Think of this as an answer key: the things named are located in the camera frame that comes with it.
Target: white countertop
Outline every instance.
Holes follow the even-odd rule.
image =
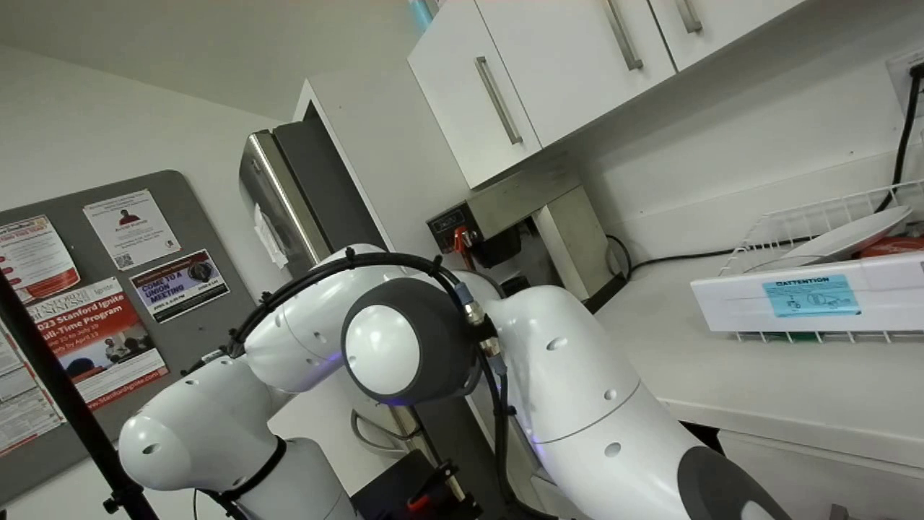
[[[598,311],[679,419],[924,468],[924,342],[740,342],[717,335],[691,280],[720,264],[650,264]]]

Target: poster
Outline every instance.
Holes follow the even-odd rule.
[[[155,322],[165,322],[230,292],[207,250],[194,250],[188,257],[141,272],[133,277],[133,286]]]
[[[29,311],[93,409],[167,374],[116,277],[41,300]]]
[[[83,212],[118,272],[131,272],[180,250],[174,227],[149,189],[93,202]]]
[[[54,429],[63,420],[51,396],[27,367],[15,337],[0,322],[0,456]]]
[[[0,272],[22,302],[81,283],[81,272],[50,217],[0,224]]]

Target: cabinet door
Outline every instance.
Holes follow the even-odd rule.
[[[476,0],[542,144],[675,69],[643,0]]]
[[[650,0],[679,69],[740,39],[802,0]]]
[[[473,0],[442,6],[409,51],[409,66],[467,185],[483,185],[539,150]]]

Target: ceiling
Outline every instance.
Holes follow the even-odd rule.
[[[0,0],[0,43],[288,118],[302,77],[403,59],[403,0]]]

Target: blue label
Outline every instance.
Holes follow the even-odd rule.
[[[761,283],[777,318],[864,313],[844,274]]]

